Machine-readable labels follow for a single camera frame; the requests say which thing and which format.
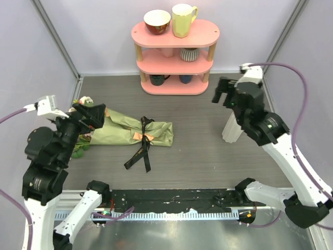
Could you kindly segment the green orange wrapping paper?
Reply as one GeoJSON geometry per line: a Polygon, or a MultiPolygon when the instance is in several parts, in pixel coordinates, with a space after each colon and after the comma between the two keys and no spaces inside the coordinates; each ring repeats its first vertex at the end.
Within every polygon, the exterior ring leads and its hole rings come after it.
{"type": "Polygon", "coordinates": [[[146,136],[153,146],[170,147],[173,144],[173,124],[158,122],[143,117],[137,120],[106,108],[104,125],[92,132],[92,145],[133,145],[146,136]]]}

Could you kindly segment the pink artificial flower bouquet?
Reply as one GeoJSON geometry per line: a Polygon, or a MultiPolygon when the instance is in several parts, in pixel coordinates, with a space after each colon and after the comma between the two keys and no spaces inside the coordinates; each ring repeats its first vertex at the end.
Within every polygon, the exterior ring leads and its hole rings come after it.
{"type": "MultiPolygon", "coordinates": [[[[80,99],[75,99],[73,103],[79,103],[87,107],[93,106],[93,100],[89,96],[83,96],[80,99]]],[[[71,159],[81,158],[84,155],[84,152],[89,149],[89,145],[92,139],[92,133],[86,133],[79,135],[78,141],[74,147],[74,150],[71,155],[71,159]]]]}

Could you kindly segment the black printed ribbon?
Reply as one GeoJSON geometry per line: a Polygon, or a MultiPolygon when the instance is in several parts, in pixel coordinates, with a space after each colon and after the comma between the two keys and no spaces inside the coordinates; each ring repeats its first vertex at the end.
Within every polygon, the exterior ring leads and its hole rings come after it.
{"type": "Polygon", "coordinates": [[[142,139],[141,139],[141,148],[133,155],[131,159],[129,159],[125,164],[124,167],[126,170],[129,170],[134,164],[136,164],[140,159],[144,160],[145,170],[148,173],[151,170],[150,160],[148,156],[148,151],[150,148],[150,139],[145,135],[146,132],[146,125],[154,122],[153,119],[148,119],[147,117],[143,116],[140,119],[142,124],[142,139]]]}

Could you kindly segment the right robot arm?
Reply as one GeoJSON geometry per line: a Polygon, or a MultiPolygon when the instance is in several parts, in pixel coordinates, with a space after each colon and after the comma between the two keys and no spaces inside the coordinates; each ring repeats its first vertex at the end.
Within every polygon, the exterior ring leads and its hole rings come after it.
{"type": "Polygon", "coordinates": [[[257,202],[279,209],[303,229],[322,221],[332,209],[332,201],[325,195],[332,194],[332,189],[316,187],[307,176],[312,167],[300,151],[292,149],[291,134],[282,118],[265,110],[261,85],[221,77],[212,102],[218,103],[223,93],[223,105],[233,111],[241,130],[273,158],[293,187],[285,191],[246,178],[235,187],[236,202],[242,206],[257,202]]]}

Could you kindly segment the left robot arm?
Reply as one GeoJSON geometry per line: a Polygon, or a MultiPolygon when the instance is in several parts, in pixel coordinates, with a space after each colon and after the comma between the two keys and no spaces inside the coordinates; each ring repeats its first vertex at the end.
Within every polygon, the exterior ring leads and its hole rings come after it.
{"type": "Polygon", "coordinates": [[[79,136],[103,127],[105,104],[92,107],[80,103],[72,105],[74,111],[63,112],[55,105],[40,101],[37,115],[56,125],[33,130],[27,139],[25,154],[30,165],[23,176],[22,196],[30,214],[27,219],[29,234],[25,246],[29,249],[72,249],[74,240],[97,208],[110,204],[111,192],[108,184],[91,181],[81,200],[69,216],[54,227],[55,211],[66,171],[79,136]]]}

